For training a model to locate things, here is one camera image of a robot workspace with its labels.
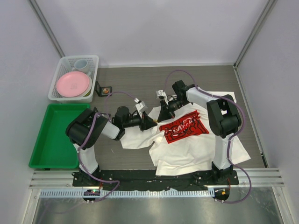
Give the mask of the white printed t-shirt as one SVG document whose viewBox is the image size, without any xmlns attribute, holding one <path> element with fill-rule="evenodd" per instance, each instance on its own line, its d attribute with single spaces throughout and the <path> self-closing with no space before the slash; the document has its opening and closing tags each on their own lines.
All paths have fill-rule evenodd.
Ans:
<svg viewBox="0 0 299 224">
<path fill-rule="evenodd" d="M 149 116 L 158 119 L 161 107 L 154 107 Z M 175 111 L 175 117 L 145 131 L 126 129 L 121 138 L 124 149 L 149 147 L 156 175 L 176 176 L 212 168 L 215 156 L 215 135 L 210 129 L 207 110 L 189 103 Z"/>
</svg>

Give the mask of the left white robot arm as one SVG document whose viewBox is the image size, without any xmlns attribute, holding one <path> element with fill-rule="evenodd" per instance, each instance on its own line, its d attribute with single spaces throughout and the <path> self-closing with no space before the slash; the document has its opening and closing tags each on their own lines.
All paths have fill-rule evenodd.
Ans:
<svg viewBox="0 0 299 224">
<path fill-rule="evenodd" d="M 138 127 L 142 132 L 155 126 L 157 122 L 146 112 L 130 113 L 125 106 L 119 107 L 111 120 L 91 109 L 84 110 L 65 131 L 78 154 L 79 170 L 84 172 L 84 182 L 95 186 L 100 180 L 94 144 L 101 135 L 118 141 L 125 135 L 127 128 Z"/>
</svg>

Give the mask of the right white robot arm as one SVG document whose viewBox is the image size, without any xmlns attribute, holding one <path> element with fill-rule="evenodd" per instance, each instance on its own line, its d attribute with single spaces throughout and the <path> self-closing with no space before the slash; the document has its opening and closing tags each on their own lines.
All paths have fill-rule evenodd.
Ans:
<svg viewBox="0 0 299 224">
<path fill-rule="evenodd" d="M 207 110 L 209 126 L 215 135 L 215 156 L 212 161 L 211 179 L 216 184 L 226 182 L 233 174 L 233 164 L 230 159 L 233 138 L 242 125 L 238 107 L 233 97 L 213 95 L 196 85 L 185 85 L 182 80 L 172 85 L 175 98 L 168 100 L 163 90 L 156 91 L 160 100 L 161 110 L 158 121 L 165 121 L 175 117 L 175 111 L 192 103 Z"/>
</svg>

